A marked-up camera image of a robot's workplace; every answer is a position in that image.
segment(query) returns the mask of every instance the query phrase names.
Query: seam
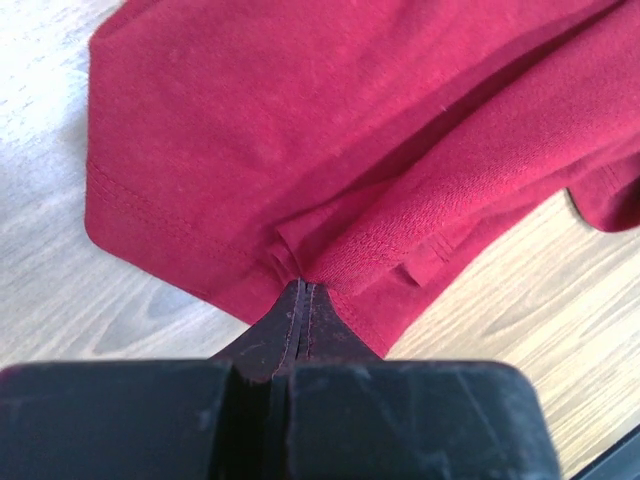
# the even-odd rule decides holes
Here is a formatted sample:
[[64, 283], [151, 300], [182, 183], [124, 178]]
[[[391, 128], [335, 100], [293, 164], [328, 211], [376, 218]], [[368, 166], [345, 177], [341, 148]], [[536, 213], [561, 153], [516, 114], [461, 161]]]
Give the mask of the seam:
[[[142, 223], [149, 225], [152, 228], [156, 228], [166, 234], [168, 234], [172, 239], [174, 240], [181, 240], [183, 238], [188, 238], [190, 240], [192, 240], [194, 243], [197, 243], [199, 246], [203, 246], [202, 245], [202, 239], [196, 237], [195, 235], [193, 235], [193, 233], [191, 232], [187, 232], [184, 231], [178, 227], [176, 227], [175, 225], [169, 223], [169, 222], [163, 222], [165, 225], [162, 225], [160, 223], [156, 221], [153, 221], [152, 219], [148, 218], [147, 216], [144, 216], [143, 213], [147, 213], [145, 210], [142, 210], [140, 207], [133, 205], [129, 202], [127, 202], [126, 200], [123, 200], [121, 198], [119, 198], [118, 196], [116, 196], [115, 193], [111, 192], [106, 186], [102, 185], [99, 181], [97, 181], [95, 179], [95, 177], [93, 177], [91, 174], [89, 174], [89, 176], [94, 180], [94, 183], [97, 187], [99, 187], [100, 189], [102, 189], [104, 192], [106, 192], [107, 194], [111, 195], [116, 202], [121, 202], [123, 203], [125, 206], [128, 207], [128, 210], [125, 210], [124, 208], [122, 208], [121, 206], [119, 206], [116, 202], [114, 202], [113, 200], [106, 198], [103, 194], [101, 194], [99, 192], [99, 190], [94, 189], [93, 190], [93, 194], [95, 194], [98, 198], [100, 198], [102, 201], [104, 201], [106, 204], [110, 205], [111, 207], [113, 207], [117, 212], [122, 213], [124, 215], [128, 215], [128, 216], [133, 216], [134, 218], [136, 218], [137, 220], [141, 221]], [[216, 242], [218, 244], [218, 246], [210, 246], [207, 245], [207, 248], [203, 249], [202, 252], [211, 259], [215, 259], [216, 261], [221, 261], [222, 263], [225, 263], [229, 266], [234, 266], [235, 264], [232, 263], [232, 260], [229, 259], [229, 254], [233, 255], [235, 253], [235, 250], [230, 249], [229, 251], [225, 251], [224, 250], [224, 245], [220, 244], [219, 242]], [[243, 256], [246, 257], [249, 260], [252, 260], [253, 263], [256, 263], [258, 266], [263, 266], [257, 259], [255, 258], [251, 258], [248, 256]], [[262, 271], [262, 270], [255, 270], [256, 273], [258, 273], [260, 276], [267, 278], [267, 279], [271, 279], [271, 276], [268, 275], [266, 272]]]
[[620, 190], [620, 187], [622, 186], [622, 182], [618, 178], [618, 174], [616, 173], [616, 171], [613, 169], [611, 165], [607, 165], [607, 170], [609, 171], [611, 183], [614, 184], [615, 190], [617, 192], [618, 190]]
[[446, 251], [438, 241], [438, 237], [434, 236], [433, 241], [430, 242], [430, 245], [431, 245], [431, 250], [433, 250], [433, 253], [436, 254], [436, 256], [440, 259], [440, 261], [442, 263], [447, 263]]
[[605, 168], [602, 169], [602, 175], [600, 175], [600, 179], [601, 179], [602, 185], [607, 191], [607, 194], [609, 196], [613, 196], [616, 193], [616, 186], [613, 183], [611, 172], [608, 170], [606, 166]]
[[[357, 317], [353, 311], [353, 308], [351, 304], [348, 303], [347, 299], [345, 299], [340, 293], [336, 292], [335, 290], [334, 292], [336, 293], [336, 296], [334, 297], [334, 299], [343, 307], [345, 313], [347, 314], [347, 317], [350, 320], [350, 323], [363, 327], [363, 323], [357, 320]], [[385, 349], [385, 353], [386, 351], [389, 350], [390, 348], [389, 345], [387, 345], [387, 342], [382, 338], [382, 335], [380, 335], [378, 330], [376, 330], [376, 328], [373, 325], [370, 325], [368, 328], [363, 328], [363, 330], [370, 331], [373, 334], [375, 334], [375, 337], [377, 338], [377, 340], [379, 340], [380, 345]], [[372, 340], [372, 338], [369, 335], [367, 335], [367, 337], [368, 339], [363, 339], [365, 343], [370, 342]]]
[[[177, 225], [175, 225], [175, 228], [180, 228], [187, 235], [193, 235], [191, 233], [191, 231], [193, 230], [193, 225], [190, 224], [189, 222], [187, 222], [185, 219], [183, 219], [183, 218], [175, 215], [174, 213], [169, 212], [169, 211], [167, 211], [167, 210], [165, 210], [165, 209], [163, 209], [161, 207], [158, 207], [156, 204], [154, 204], [153, 202], [151, 202], [147, 198], [144, 198], [144, 197], [140, 196], [139, 194], [133, 192], [132, 190], [129, 190], [127, 187], [117, 183], [115, 180], [110, 178], [106, 173], [104, 173], [102, 170], [100, 170], [100, 168], [93, 161], [89, 161], [87, 163], [88, 163], [88, 166], [91, 169], [95, 170], [95, 172], [93, 172], [93, 171], [91, 171], [90, 168], [87, 168], [87, 175], [90, 176], [94, 180], [95, 183], [102, 184], [102, 181], [96, 176], [96, 173], [97, 173], [102, 178], [104, 178], [107, 182], [109, 182], [111, 185], [117, 187], [119, 190], [121, 190], [125, 194], [130, 195], [131, 197], [133, 197], [133, 198], [139, 200], [140, 202], [148, 205], [151, 209], [155, 210], [155, 212], [153, 210], [152, 211], [142, 210], [139, 206], [135, 207], [131, 203], [128, 203], [128, 202], [124, 202], [123, 201], [123, 203], [125, 203], [126, 205], [129, 205], [131, 208], [134, 208], [134, 209], [136, 209], [138, 211], [145, 212], [145, 214], [151, 215], [151, 216], [155, 217], [157, 220], [160, 220], [160, 221], [162, 221], [163, 223], [165, 223], [167, 225], [172, 225], [172, 222], [170, 222], [167, 219], [167, 217], [170, 217], [171, 219], [175, 220], [176, 222], [178, 222], [178, 223], [180, 223], [181, 225], [184, 226], [184, 228], [183, 228], [183, 227], [178, 227]], [[116, 199], [118, 198], [115, 195], [115, 193], [113, 193], [111, 191], [109, 191], [109, 193], [111, 195], [113, 195], [114, 198], [116, 198]], [[230, 245], [224, 244], [224, 243], [220, 242], [219, 240], [216, 240], [215, 238], [207, 237], [206, 240], [207, 240], [207, 242], [216, 243], [218, 245], [223, 246], [225, 249], [228, 249], [228, 250], [230, 250], [232, 252], [236, 252], [238, 255], [241, 255], [243, 257], [247, 257], [247, 258], [252, 259], [252, 260], [256, 260], [254, 257], [249, 255], [248, 253], [246, 253], [246, 252], [244, 252], [242, 250], [236, 249], [236, 248], [234, 248], [234, 247], [232, 247]]]
[[453, 250], [455, 250], [451, 246], [451, 242], [442, 233], [437, 233], [436, 235], [438, 237], [438, 241], [441, 243], [447, 254], [450, 254], [451, 252], [453, 252]]
[[314, 283], [311, 287], [311, 296], [309, 298], [309, 323], [307, 325], [307, 358], [311, 358], [311, 323], [313, 322], [313, 297], [316, 294], [317, 285]]
[[287, 353], [289, 352], [289, 347], [291, 346], [291, 334], [293, 333], [293, 324], [296, 322], [296, 310], [298, 309], [298, 300], [300, 299], [300, 279], [298, 279], [298, 288], [296, 289], [296, 301], [293, 302], [293, 312], [291, 313], [291, 322], [289, 322], [289, 330], [287, 331], [287, 338], [284, 343], [284, 348], [282, 349], [282, 355], [280, 356], [280, 361], [278, 362], [278, 366], [273, 371], [272, 377], [275, 377], [276, 374], [282, 368], [284, 361], [287, 358]]

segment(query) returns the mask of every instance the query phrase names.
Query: red shirt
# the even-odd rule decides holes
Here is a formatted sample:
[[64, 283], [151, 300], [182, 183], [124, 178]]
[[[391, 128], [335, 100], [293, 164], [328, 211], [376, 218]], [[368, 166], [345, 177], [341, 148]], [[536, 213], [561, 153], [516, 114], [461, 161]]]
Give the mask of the red shirt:
[[326, 284], [378, 354], [559, 189], [639, 225], [639, 151], [638, 0], [129, 0], [91, 40], [91, 238], [248, 323]]

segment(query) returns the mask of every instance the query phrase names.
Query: black plastic object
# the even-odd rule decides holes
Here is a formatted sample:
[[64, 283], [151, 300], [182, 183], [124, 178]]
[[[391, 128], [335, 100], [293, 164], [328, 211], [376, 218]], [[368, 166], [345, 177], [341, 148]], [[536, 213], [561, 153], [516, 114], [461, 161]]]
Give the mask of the black plastic object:
[[640, 480], [640, 425], [600, 455], [574, 480]]
[[0, 479], [559, 478], [535, 393], [510, 367], [298, 365], [276, 378], [272, 416], [274, 383], [225, 362], [13, 367], [0, 373]]
[[513, 368], [307, 366], [292, 381], [292, 478], [560, 478], [536, 394]]
[[240, 374], [264, 382], [305, 362], [381, 360], [338, 317], [327, 289], [296, 280], [258, 323], [218, 352]]
[[0, 479], [205, 480], [229, 364], [34, 364], [0, 372]]

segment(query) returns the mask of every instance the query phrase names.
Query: wood grain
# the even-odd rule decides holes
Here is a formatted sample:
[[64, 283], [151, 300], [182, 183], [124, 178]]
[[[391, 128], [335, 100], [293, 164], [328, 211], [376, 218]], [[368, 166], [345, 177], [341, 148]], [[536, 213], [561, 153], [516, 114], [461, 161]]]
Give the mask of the wood grain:
[[[86, 42], [116, 4], [0, 6], [0, 366], [204, 357], [246, 328], [84, 232]], [[558, 193], [476, 259], [390, 357], [520, 367], [569, 476], [640, 422], [639, 272], [639, 231], [597, 232]]]

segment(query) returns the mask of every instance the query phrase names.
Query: wooden table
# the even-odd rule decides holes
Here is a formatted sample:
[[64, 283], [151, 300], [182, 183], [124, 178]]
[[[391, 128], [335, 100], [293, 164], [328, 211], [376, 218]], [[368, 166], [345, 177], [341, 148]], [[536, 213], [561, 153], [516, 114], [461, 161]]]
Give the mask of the wooden table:
[[[87, 38], [116, 0], [0, 7], [0, 366], [210, 356], [246, 328], [114, 258], [83, 223]], [[491, 358], [538, 388], [570, 476], [640, 422], [640, 231], [560, 192], [481, 255], [390, 358]]]

